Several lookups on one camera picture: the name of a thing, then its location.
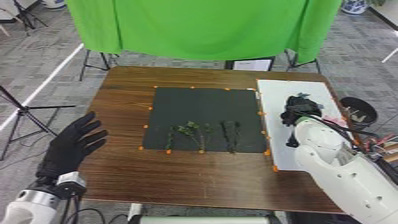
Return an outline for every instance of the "black mat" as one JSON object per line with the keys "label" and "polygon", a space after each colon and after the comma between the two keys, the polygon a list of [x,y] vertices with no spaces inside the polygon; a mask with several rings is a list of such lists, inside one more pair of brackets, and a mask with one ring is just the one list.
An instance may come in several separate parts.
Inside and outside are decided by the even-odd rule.
{"label": "black mat", "polygon": [[[237,152],[265,151],[262,134],[262,117],[258,115],[256,92],[251,90],[159,88],[153,100],[150,128],[146,129],[145,148],[166,150],[171,127],[185,126],[192,121],[201,126],[207,138],[207,151],[228,152],[228,142],[237,143]],[[235,137],[226,140],[221,123],[239,124],[233,128]],[[212,133],[205,131],[210,124]],[[175,132],[173,150],[200,150],[192,138]]]}

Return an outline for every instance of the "wall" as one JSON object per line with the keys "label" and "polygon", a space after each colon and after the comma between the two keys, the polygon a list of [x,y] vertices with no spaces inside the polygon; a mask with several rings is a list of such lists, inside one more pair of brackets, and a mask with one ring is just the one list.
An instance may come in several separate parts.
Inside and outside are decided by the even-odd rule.
{"label": "wall", "polygon": [[384,6],[374,7],[374,9],[398,26],[398,0],[388,0]]}
{"label": "wall", "polygon": [[[18,0],[24,7],[29,7],[38,0]],[[0,0],[0,8],[8,9],[15,15],[18,15],[18,10],[15,6],[13,0]],[[0,10],[0,20],[11,20],[13,17],[9,14]]]}

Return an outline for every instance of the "white paper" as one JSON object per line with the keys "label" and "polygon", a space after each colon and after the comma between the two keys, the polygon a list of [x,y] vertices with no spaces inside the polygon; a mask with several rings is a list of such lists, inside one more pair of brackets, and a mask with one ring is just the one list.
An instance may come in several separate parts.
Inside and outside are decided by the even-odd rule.
{"label": "white paper", "polygon": [[271,59],[235,61],[233,70],[269,71],[271,62],[272,62]]}
{"label": "white paper", "polygon": [[322,82],[260,80],[258,89],[265,112],[267,133],[271,136],[271,148],[274,164],[280,170],[303,170],[296,162],[296,148],[287,146],[294,133],[294,127],[283,124],[281,113],[290,96],[310,94],[310,100],[324,105],[322,115],[342,118],[340,108],[333,100],[328,85]]}

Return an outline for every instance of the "wooden table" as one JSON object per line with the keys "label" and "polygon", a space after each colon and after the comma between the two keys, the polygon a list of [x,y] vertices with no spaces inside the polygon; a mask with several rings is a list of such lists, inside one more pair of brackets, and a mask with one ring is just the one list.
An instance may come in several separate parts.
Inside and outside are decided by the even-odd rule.
{"label": "wooden table", "polygon": [[91,105],[111,137],[82,166],[86,199],[342,213],[312,176],[276,173],[272,157],[262,153],[175,150],[168,155],[166,150],[139,150],[155,86],[246,89],[256,88],[256,79],[328,83],[322,75],[303,73],[157,67],[111,70]]}

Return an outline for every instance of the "tripod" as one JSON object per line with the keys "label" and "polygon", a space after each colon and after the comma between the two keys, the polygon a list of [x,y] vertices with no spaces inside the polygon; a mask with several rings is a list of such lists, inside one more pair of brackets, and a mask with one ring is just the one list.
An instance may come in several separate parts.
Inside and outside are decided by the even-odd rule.
{"label": "tripod", "polygon": [[22,22],[24,22],[24,28],[25,28],[27,36],[29,36],[29,28],[33,30],[36,29],[36,26],[34,26],[34,23],[31,21],[29,16],[34,18],[34,21],[38,21],[43,24],[43,26],[49,27],[49,25],[41,21],[41,19],[36,17],[36,15],[29,12],[27,8],[24,8],[20,2],[17,0],[13,0],[13,1],[15,1],[15,6],[17,6],[17,9],[18,9],[18,13],[20,13],[20,18],[22,18]]}
{"label": "tripod", "polygon": [[[9,91],[6,90],[6,88],[2,86],[0,86],[0,94],[4,95],[2,98],[9,101],[9,103],[18,108],[17,122],[15,122],[15,125],[13,125],[13,128],[11,128],[9,139],[8,139],[8,142],[6,142],[6,148],[4,148],[2,157],[0,157],[0,161],[2,161],[4,158],[6,158],[6,153],[8,153],[9,145],[13,144],[13,142],[20,141],[22,139],[29,138],[31,136],[34,136],[36,134],[40,134],[43,132],[50,133],[52,136],[57,136],[56,132],[50,129],[54,118],[59,114],[61,108],[70,108],[70,107],[75,107],[75,106],[29,107],[29,106],[22,105],[22,103],[18,102],[17,98],[13,97]],[[38,117],[31,113],[31,110],[45,110],[45,109],[56,109],[56,112],[54,112],[54,115],[52,115],[52,118],[50,118],[47,124],[40,121]],[[31,121],[34,122],[34,124],[38,125],[41,130],[33,132],[31,134],[27,134],[24,136],[20,136],[18,138],[15,138],[17,127],[18,127],[24,116],[27,116],[27,118],[31,119]]]}

